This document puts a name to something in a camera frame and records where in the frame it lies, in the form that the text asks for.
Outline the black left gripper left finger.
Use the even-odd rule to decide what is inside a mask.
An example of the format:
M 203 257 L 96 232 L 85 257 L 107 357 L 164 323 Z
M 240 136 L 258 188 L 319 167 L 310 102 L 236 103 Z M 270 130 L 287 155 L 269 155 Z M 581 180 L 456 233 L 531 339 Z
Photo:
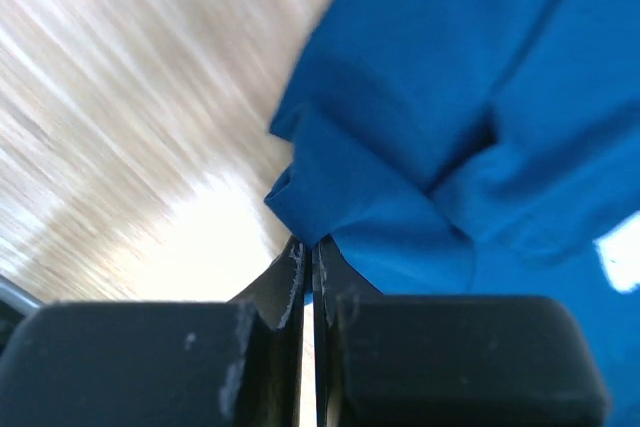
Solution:
M 305 247 L 220 302 L 42 304 L 1 284 L 5 426 L 295 426 Z

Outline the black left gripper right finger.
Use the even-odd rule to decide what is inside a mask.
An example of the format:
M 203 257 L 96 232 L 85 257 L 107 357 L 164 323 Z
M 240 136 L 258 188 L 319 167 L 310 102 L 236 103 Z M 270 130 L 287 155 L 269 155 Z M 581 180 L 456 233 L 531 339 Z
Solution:
M 311 255 L 321 426 L 601 426 L 610 398 L 575 318 L 539 296 L 393 296 Z

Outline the blue printed t-shirt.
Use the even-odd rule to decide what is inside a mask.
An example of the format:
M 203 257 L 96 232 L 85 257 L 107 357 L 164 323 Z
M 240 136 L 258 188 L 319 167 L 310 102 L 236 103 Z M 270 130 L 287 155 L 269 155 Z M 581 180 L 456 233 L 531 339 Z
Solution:
M 639 0 L 333 0 L 266 205 L 395 294 L 537 294 L 639 422 Z

